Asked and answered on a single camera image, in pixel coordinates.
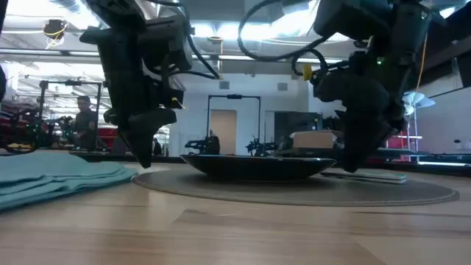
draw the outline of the black bowl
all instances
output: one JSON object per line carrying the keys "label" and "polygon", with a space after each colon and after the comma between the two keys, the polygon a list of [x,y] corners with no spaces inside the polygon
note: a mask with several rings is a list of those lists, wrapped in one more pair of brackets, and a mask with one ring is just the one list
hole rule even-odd
{"label": "black bowl", "polygon": [[329,158],[254,158],[233,155],[182,155],[209,177],[243,181],[298,181],[318,174],[336,161]]}

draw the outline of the round placemat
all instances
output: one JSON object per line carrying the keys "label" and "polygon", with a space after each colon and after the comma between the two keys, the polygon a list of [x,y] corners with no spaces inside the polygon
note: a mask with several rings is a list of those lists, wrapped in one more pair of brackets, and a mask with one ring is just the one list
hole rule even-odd
{"label": "round placemat", "polygon": [[413,180],[397,185],[317,175],[294,183],[243,183],[216,180],[196,170],[170,170],[141,174],[133,181],[173,194],[279,205],[399,206],[459,199],[451,188]]}

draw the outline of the orange wire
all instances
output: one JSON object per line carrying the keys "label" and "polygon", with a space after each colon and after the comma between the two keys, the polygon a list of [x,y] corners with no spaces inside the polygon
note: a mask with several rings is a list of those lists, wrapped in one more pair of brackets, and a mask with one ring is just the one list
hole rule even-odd
{"label": "orange wire", "polygon": [[417,80],[417,87],[415,88],[415,91],[417,92],[419,90],[420,86],[420,80],[422,79],[422,72],[424,71],[424,62],[425,62],[425,50],[427,49],[427,38],[428,38],[428,33],[425,35],[425,40],[424,40],[424,48],[422,49],[422,62],[420,65],[420,72],[419,72],[419,79]]}
{"label": "orange wire", "polygon": [[[422,79],[422,73],[424,71],[424,64],[425,64],[425,51],[427,49],[427,38],[428,38],[428,33],[427,35],[425,35],[425,40],[424,40],[424,47],[422,49],[422,61],[420,63],[420,72],[419,72],[419,79],[417,80],[417,87],[415,88],[415,94],[414,94],[414,98],[412,99],[412,102],[415,100],[415,97],[417,96],[417,91],[419,91],[419,86],[420,86],[420,81]],[[402,148],[404,149],[404,141],[401,139],[401,145],[402,145]]]}

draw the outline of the table surface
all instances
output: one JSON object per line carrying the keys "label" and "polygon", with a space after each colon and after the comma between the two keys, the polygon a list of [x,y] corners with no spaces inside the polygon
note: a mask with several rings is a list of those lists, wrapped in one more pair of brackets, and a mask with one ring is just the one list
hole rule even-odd
{"label": "table surface", "polygon": [[128,183],[0,214],[1,264],[469,264],[471,179],[407,175],[454,188],[461,200],[387,208],[263,205]]}

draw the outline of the doorway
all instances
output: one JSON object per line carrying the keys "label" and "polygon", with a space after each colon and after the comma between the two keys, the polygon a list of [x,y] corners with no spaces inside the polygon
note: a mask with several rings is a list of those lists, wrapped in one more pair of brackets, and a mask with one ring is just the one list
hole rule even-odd
{"label": "doorway", "polygon": [[237,111],[211,110],[211,129],[219,138],[221,155],[235,155],[237,145]]}

